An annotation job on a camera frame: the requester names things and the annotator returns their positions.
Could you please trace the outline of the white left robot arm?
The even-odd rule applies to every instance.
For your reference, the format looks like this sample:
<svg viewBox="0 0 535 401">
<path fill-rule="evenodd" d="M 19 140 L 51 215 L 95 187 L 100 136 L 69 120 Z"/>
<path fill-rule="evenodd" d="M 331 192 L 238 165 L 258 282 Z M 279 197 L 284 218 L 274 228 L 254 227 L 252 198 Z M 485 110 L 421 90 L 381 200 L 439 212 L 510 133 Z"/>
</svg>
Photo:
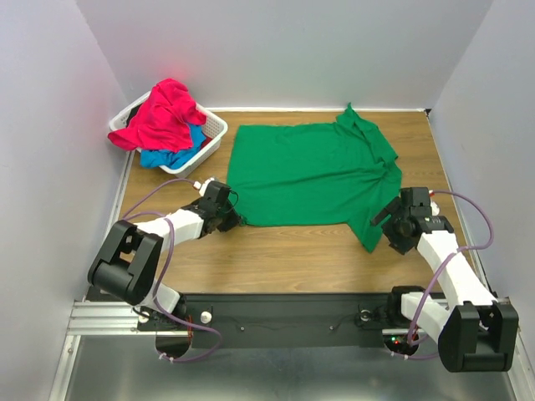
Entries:
<svg viewBox="0 0 535 401">
<path fill-rule="evenodd" d="M 171 257 L 176 245 L 242 223 L 229 199 L 234 194 L 230 186 L 213 178 L 193 186 L 200 197 L 171 214 L 146 222 L 116 221 L 88 271 L 91 286 L 132 307 L 157 311 L 157 319 L 169 329 L 185 322 L 186 304 L 178 291 L 156 277 L 161 253 Z"/>
</svg>

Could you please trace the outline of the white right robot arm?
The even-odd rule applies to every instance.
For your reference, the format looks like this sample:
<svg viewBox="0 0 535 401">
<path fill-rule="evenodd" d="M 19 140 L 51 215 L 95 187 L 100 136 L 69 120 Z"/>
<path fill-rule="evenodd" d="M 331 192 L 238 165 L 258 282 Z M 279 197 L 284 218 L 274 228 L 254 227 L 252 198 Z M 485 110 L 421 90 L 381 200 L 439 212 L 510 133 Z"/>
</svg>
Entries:
<svg viewBox="0 0 535 401">
<path fill-rule="evenodd" d="M 385 316 L 395 326 L 409 324 L 405 335 L 385 336 L 390 354 L 419 359 L 427 338 L 451 373 L 506 372 L 512 367 L 519 316 L 509 302 L 487 289 L 465 258 L 448 219 L 438 215 L 435 192 L 409 187 L 371 221 L 380 226 L 389 245 L 404 255 L 417 250 L 433 272 L 427 287 L 394 287 Z"/>
</svg>

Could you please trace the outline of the green t shirt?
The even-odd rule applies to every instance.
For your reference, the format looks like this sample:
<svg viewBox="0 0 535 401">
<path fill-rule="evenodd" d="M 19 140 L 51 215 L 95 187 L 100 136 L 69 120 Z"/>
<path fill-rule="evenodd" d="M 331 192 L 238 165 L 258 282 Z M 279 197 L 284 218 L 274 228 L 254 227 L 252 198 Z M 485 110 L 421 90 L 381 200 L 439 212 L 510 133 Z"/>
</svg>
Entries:
<svg viewBox="0 0 535 401">
<path fill-rule="evenodd" d="M 371 220 L 399 194 L 398 155 L 379 127 L 347 107 L 330 123 L 237 129 L 227 183 L 250 226 L 345 224 L 372 252 Z"/>
</svg>

